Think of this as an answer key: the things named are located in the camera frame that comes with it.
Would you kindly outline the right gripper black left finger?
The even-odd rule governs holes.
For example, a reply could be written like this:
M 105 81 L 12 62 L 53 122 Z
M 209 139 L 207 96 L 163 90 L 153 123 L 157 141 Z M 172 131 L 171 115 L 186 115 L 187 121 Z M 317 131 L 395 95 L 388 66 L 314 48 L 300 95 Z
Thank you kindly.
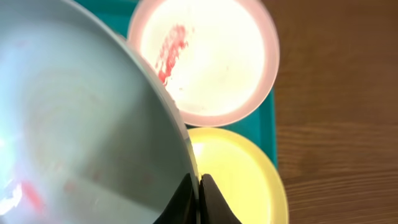
M 190 174 L 186 174 L 154 224 L 195 224 L 196 222 L 196 198 Z

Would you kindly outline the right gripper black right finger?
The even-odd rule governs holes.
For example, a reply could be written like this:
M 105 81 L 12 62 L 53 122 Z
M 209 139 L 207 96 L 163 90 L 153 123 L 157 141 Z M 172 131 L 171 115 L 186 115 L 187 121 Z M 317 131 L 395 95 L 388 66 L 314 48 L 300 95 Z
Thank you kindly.
M 210 174 L 201 177 L 199 199 L 201 224 L 242 224 Z

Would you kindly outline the yellow plate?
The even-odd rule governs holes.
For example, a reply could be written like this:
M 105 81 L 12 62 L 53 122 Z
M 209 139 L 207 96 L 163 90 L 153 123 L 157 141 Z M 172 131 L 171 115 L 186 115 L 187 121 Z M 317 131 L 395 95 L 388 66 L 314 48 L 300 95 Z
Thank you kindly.
M 193 128 L 188 133 L 198 173 L 211 175 L 241 223 L 289 223 L 279 173 L 256 144 L 221 128 Z

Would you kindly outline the light blue plate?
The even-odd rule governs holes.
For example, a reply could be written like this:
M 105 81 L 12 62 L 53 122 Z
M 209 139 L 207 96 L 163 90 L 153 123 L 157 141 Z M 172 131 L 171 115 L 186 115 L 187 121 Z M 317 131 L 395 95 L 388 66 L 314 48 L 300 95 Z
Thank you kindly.
M 75 1 L 1 2 L 1 222 L 154 223 L 187 129 L 149 64 Z

